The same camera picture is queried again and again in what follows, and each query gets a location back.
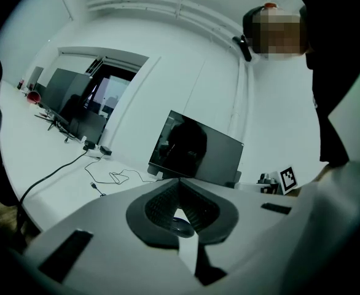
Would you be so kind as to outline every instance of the window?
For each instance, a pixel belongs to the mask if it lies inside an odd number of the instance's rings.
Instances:
[[[84,107],[103,116],[108,122],[135,74],[124,69],[102,65],[89,85],[90,90],[87,92],[88,97]]]

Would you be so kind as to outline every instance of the black slot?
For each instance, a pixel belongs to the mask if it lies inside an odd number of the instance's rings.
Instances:
[[[277,204],[272,204],[272,203],[264,203],[261,205],[261,208],[270,210],[270,211],[274,211],[277,213],[282,213],[282,214],[289,214],[289,212],[292,209],[288,206],[282,206],[282,205],[277,205]]]
[[[53,280],[61,283],[92,237],[93,234],[89,232],[75,230],[65,242],[41,264],[39,270]]]

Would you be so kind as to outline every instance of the desk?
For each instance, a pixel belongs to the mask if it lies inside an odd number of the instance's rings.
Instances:
[[[0,150],[10,184],[18,199],[33,183],[58,167],[81,155],[82,144],[69,140],[56,128],[47,131],[49,123],[35,117],[25,96],[2,81],[0,91],[2,126]],[[33,223],[42,231],[51,228],[100,194],[90,185],[90,175],[84,167],[94,161],[82,157],[57,174],[34,187],[26,196],[23,207]],[[115,159],[102,159],[88,168],[96,180],[112,181],[108,173],[132,170]],[[155,181],[147,173],[139,172],[143,180]],[[126,171],[130,179],[121,185],[97,184],[105,194],[124,191],[144,184],[138,174]]]

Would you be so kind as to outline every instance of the white desk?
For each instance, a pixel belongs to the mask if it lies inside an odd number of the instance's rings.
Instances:
[[[69,140],[57,128],[47,131],[49,123],[34,115],[21,91],[2,82],[0,92],[2,126],[0,149],[9,181],[18,199],[33,183],[81,154],[82,144]],[[34,187],[26,196],[23,207],[40,230],[47,230],[71,213],[97,199],[100,194],[90,185],[92,178],[84,167],[94,161],[82,157],[74,164]],[[88,168],[98,181],[112,181],[108,173],[132,170],[115,159],[102,159]],[[154,181],[139,172],[143,180]],[[105,194],[124,191],[143,184],[138,174],[126,171],[130,179],[121,185],[96,184]]]

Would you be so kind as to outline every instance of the computer monitor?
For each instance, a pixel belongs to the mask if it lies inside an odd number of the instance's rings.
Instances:
[[[41,104],[52,111],[61,123],[69,125],[90,81],[90,76],[85,74],[57,69],[46,86]]]
[[[168,177],[193,177],[226,186],[235,182],[243,143],[171,111],[149,165]]]
[[[87,140],[98,144],[105,125],[106,119],[103,116],[81,107],[72,118],[69,132],[80,140],[85,136]]]
[[[28,83],[27,83],[27,88],[32,91],[35,89],[35,85],[39,79],[39,77],[41,76],[41,73],[44,69],[40,66],[36,66],[34,68],[34,71],[33,73],[31,73],[31,76],[30,76],[30,79],[28,80]]]

